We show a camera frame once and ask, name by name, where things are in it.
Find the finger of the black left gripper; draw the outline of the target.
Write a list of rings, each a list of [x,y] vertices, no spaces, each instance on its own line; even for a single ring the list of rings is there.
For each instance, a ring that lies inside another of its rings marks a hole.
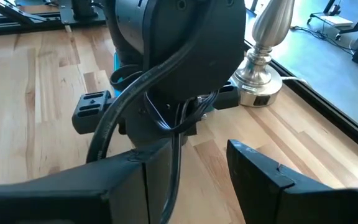
[[[108,90],[81,95],[71,117],[75,131],[78,134],[93,133],[114,100]]]
[[[226,82],[225,85],[219,89],[218,96],[213,103],[213,108],[223,110],[237,107],[239,105],[240,95],[238,88],[231,82]]]

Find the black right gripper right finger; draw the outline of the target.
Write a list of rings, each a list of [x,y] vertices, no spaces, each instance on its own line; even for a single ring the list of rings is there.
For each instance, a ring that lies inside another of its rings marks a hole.
[[[334,189],[246,146],[226,158],[246,223],[358,223],[358,189]]]

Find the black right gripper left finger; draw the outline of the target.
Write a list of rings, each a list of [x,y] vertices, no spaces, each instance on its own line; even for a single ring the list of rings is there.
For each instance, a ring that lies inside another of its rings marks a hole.
[[[0,185],[0,223],[158,223],[171,173],[167,139],[18,184]]]

